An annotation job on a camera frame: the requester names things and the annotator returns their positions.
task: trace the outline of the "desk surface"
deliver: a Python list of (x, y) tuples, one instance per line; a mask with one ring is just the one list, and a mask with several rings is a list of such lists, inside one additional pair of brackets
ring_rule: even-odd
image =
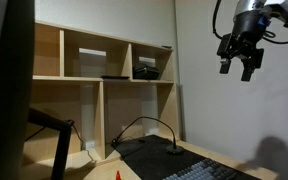
[[(221, 154), (194, 146), (192, 144), (179, 141), (178, 145), (184, 147), (185, 149), (192, 151), (194, 153), (200, 154), (204, 157), (211, 158), (222, 164), (225, 164), (233, 169), (237, 169), (251, 176), (257, 177), (259, 179), (278, 179), (278, 174), (261, 167), (253, 167), (248, 164), (238, 162), (223, 156)], [(112, 180), (115, 178), (116, 172), (119, 171), (123, 180), (137, 180), (140, 179), (132, 170), (127, 166), (124, 161), (119, 158), (112, 160), (109, 163), (103, 163), (102, 165), (85, 169), (73, 174), (69, 174), (65, 177), (66, 180), (75, 179), (100, 179), (100, 180)]]

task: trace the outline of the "monitor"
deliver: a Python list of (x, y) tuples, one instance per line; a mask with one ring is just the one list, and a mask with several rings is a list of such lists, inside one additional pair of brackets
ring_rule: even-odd
[(0, 0), (0, 179), (18, 179), (29, 110), (34, 0)]

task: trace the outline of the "black mat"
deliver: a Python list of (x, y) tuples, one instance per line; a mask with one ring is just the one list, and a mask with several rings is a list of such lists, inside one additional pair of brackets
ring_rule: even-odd
[[(170, 155), (166, 146), (171, 141), (151, 135), (122, 142), (116, 150), (125, 163), (143, 180), (160, 180), (183, 170), (205, 157), (185, 150), (181, 155)], [(235, 180), (255, 180), (257, 178), (234, 170)]]

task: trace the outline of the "keyboard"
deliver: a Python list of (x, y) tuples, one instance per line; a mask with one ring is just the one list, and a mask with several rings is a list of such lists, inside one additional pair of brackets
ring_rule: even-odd
[(233, 169), (212, 159), (204, 159), (163, 180), (230, 180), (236, 177)]

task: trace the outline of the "wooden shelving unit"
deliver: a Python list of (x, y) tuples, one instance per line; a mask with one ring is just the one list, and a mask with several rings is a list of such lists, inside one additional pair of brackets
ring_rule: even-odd
[[(35, 33), (31, 107), (74, 120), (96, 160), (104, 162), (112, 156), (105, 145), (134, 119), (147, 115), (143, 109), (152, 108), (155, 118), (170, 125), (180, 139), (171, 49), (42, 22), (36, 23)], [(160, 70), (158, 80), (133, 79), (132, 67), (142, 61)], [(103, 75), (129, 79), (102, 79)], [(145, 88), (155, 94), (154, 107), (143, 103)], [(28, 125), (26, 135), (39, 128)], [(157, 124), (156, 129), (159, 135), (171, 137), (163, 125)], [(141, 123), (125, 133), (143, 135)], [(57, 136), (44, 130), (27, 141), (23, 167), (54, 158)], [(80, 145), (72, 133), (69, 153), (81, 152)]]

